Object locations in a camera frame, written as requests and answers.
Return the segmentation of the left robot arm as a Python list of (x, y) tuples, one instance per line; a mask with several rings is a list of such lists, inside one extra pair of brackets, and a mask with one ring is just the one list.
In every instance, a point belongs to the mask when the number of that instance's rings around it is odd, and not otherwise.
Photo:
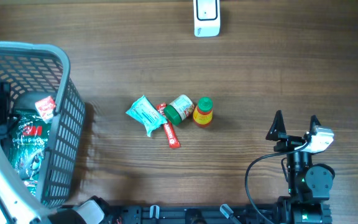
[[(7, 131), (10, 85), (0, 83), (0, 127)], [(49, 209), (30, 194), (10, 165), (0, 143), (0, 223), (101, 223), (105, 218), (95, 200), (79, 207)]]

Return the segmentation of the small red white snack packet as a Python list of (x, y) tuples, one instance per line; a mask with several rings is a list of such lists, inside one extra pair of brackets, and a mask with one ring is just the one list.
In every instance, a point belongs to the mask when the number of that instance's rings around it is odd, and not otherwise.
[(35, 109), (45, 123), (50, 123), (54, 117), (53, 112), (56, 104), (52, 96), (35, 102)]

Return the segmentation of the teal wet wipes pack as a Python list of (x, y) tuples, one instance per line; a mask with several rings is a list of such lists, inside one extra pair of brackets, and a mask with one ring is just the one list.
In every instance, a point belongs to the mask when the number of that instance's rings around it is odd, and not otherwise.
[(136, 100), (126, 114), (144, 125), (148, 137), (151, 137), (154, 130), (167, 123), (145, 95)]

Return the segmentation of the red stick sachet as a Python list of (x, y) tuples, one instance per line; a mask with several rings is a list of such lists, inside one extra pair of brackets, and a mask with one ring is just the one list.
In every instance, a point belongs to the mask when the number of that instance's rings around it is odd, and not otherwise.
[(169, 147), (172, 149), (179, 148), (181, 147), (181, 145), (173, 128), (173, 124), (168, 120), (168, 118), (165, 116), (165, 113), (163, 111), (166, 108), (166, 106), (167, 106), (166, 103), (161, 103), (157, 105), (157, 110), (167, 120), (167, 122), (163, 124), (163, 128), (168, 139)]

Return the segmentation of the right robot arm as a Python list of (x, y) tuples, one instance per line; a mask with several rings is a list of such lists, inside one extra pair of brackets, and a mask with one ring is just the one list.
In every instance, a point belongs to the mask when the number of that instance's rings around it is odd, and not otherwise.
[(273, 223), (332, 223), (329, 200), (335, 171), (326, 164), (313, 164), (312, 156), (325, 151), (334, 141), (332, 129), (324, 127), (313, 115), (304, 136), (288, 135), (280, 110), (275, 114), (266, 139), (277, 144), (273, 150), (286, 154), (283, 166), (287, 175), (287, 197), (273, 206)]

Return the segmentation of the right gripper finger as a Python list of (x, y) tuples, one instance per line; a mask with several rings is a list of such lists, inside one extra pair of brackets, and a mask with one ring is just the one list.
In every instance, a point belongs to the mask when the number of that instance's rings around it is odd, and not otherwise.
[(287, 138), (287, 132), (283, 120), (282, 111), (278, 110), (275, 113), (273, 123), (265, 137), (268, 141), (281, 141)]
[(320, 126), (321, 123), (319, 122), (318, 118), (316, 117), (316, 115), (311, 116), (310, 119), (310, 133), (315, 133), (315, 127), (316, 126)]

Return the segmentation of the green cap white jar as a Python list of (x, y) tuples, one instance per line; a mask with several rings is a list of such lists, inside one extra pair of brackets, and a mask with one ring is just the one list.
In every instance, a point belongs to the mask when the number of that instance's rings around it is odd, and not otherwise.
[(173, 100), (167, 105), (163, 112), (169, 122), (173, 125), (179, 125), (183, 120), (187, 119), (189, 115), (194, 112), (195, 105), (191, 99), (186, 95), (180, 95), (178, 98)]

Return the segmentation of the red yellow sauce bottle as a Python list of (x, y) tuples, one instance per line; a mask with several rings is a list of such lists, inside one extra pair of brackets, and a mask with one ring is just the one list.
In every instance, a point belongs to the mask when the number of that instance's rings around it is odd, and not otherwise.
[(207, 127), (213, 119), (213, 101), (209, 97), (202, 97), (193, 112), (194, 123), (201, 127)]

